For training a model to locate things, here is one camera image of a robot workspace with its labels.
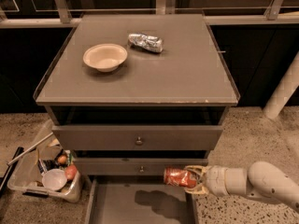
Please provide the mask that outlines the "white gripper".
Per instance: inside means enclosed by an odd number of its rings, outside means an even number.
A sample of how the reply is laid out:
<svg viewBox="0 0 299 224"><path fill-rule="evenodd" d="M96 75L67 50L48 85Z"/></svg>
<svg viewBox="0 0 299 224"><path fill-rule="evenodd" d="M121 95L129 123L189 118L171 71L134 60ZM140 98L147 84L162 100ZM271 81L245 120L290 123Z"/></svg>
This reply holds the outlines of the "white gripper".
<svg viewBox="0 0 299 224"><path fill-rule="evenodd" d="M185 166L184 169L192 173L192 175L196 178L205 178L205 185L199 184L194 188L185 188L184 190L187 193L194 195L206 195L210 192L217 197L228 195L228 191L225 186L225 167L188 165Z"/></svg>

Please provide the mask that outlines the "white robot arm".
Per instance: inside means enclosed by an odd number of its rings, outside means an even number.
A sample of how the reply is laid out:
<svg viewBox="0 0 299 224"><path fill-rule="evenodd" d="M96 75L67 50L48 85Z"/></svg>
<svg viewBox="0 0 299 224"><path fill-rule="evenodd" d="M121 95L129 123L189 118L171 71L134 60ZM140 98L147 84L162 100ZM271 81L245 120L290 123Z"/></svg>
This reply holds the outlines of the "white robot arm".
<svg viewBox="0 0 299 224"><path fill-rule="evenodd" d="M235 195L260 203L283 203L299 213L299 185L269 162L256 161L248 169L189 165L185 170L197 181L194 188L185 189L190 194Z"/></svg>

